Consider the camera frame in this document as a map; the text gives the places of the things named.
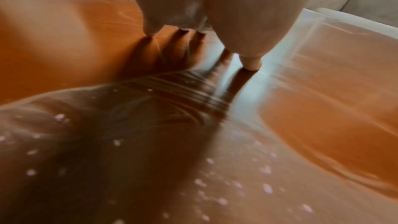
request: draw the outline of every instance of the tabletop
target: tabletop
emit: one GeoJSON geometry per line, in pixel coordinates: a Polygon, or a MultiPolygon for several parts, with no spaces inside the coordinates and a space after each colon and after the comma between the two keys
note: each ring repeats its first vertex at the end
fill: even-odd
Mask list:
{"type": "Polygon", "coordinates": [[[304,10],[257,72],[134,0],[0,0],[0,222],[398,223],[398,43],[304,10]]]}

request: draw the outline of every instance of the table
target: table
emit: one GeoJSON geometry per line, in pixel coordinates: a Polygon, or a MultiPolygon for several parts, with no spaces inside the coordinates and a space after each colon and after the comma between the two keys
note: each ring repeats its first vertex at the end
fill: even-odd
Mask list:
{"type": "Polygon", "coordinates": [[[134,0],[0,0],[0,222],[397,223],[398,43],[304,10],[248,72],[134,0]]]}

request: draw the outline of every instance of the dusty surface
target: dusty surface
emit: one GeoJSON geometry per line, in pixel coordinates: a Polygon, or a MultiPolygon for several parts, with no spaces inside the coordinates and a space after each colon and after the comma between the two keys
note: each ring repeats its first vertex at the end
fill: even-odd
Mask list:
{"type": "Polygon", "coordinates": [[[133,0],[0,2],[1,223],[397,223],[396,40],[304,11],[251,73],[133,0]]]}

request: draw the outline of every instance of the glossy table surface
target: glossy table surface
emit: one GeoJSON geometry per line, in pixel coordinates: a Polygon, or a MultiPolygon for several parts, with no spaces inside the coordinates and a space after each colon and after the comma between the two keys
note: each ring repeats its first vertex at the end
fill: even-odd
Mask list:
{"type": "Polygon", "coordinates": [[[304,10],[258,72],[134,0],[0,0],[0,223],[398,223],[398,41],[304,10]]]}

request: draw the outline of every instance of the wooden table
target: wooden table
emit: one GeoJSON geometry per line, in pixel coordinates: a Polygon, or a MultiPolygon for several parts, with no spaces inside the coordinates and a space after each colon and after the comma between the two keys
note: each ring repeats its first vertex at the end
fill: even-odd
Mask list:
{"type": "Polygon", "coordinates": [[[398,43],[304,10],[241,69],[134,0],[0,0],[0,223],[398,223],[398,43]]]}

